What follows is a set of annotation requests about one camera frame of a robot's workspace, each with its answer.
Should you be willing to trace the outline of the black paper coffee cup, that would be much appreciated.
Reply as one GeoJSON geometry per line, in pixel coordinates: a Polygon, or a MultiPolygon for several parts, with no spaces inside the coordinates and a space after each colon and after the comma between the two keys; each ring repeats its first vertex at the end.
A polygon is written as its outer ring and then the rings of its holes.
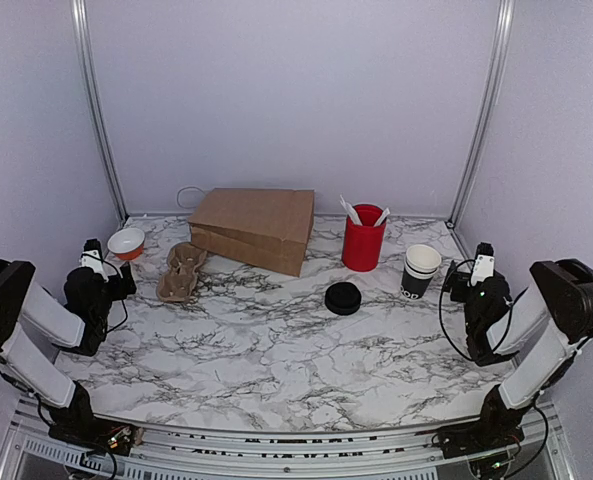
{"type": "Polygon", "coordinates": [[[405,253],[405,267],[411,272],[435,274],[442,264],[441,254],[425,244],[411,245],[405,253]]]}

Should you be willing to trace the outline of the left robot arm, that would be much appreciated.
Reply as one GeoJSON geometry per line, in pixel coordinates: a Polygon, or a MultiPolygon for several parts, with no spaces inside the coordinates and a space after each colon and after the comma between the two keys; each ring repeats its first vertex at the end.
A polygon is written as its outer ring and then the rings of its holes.
{"type": "Polygon", "coordinates": [[[110,333],[115,303],[134,294],[128,264],[104,276],[89,266],[72,270],[60,304],[35,279],[28,261],[0,259],[0,375],[36,398],[50,437],[126,456],[137,429],[98,417],[85,387],[60,371],[27,334],[30,324],[62,351],[94,356],[110,333]]]}

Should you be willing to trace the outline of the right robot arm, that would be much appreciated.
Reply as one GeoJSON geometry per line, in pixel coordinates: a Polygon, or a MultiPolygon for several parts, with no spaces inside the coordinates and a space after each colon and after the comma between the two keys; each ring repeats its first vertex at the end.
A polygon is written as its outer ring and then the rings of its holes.
{"type": "Polygon", "coordinates": [[[477,420],[437,431],[444,457],[509,446],[523,439],[523,417],[535,408],[593,339],[593,269],[577,259],[537,261],[531,282],[517,295],[504,276],[473,260],[470,273],[452,263],[443,290],[464,307],[466,351],[478,366],[523,358],[486,394],[477,420]]]}

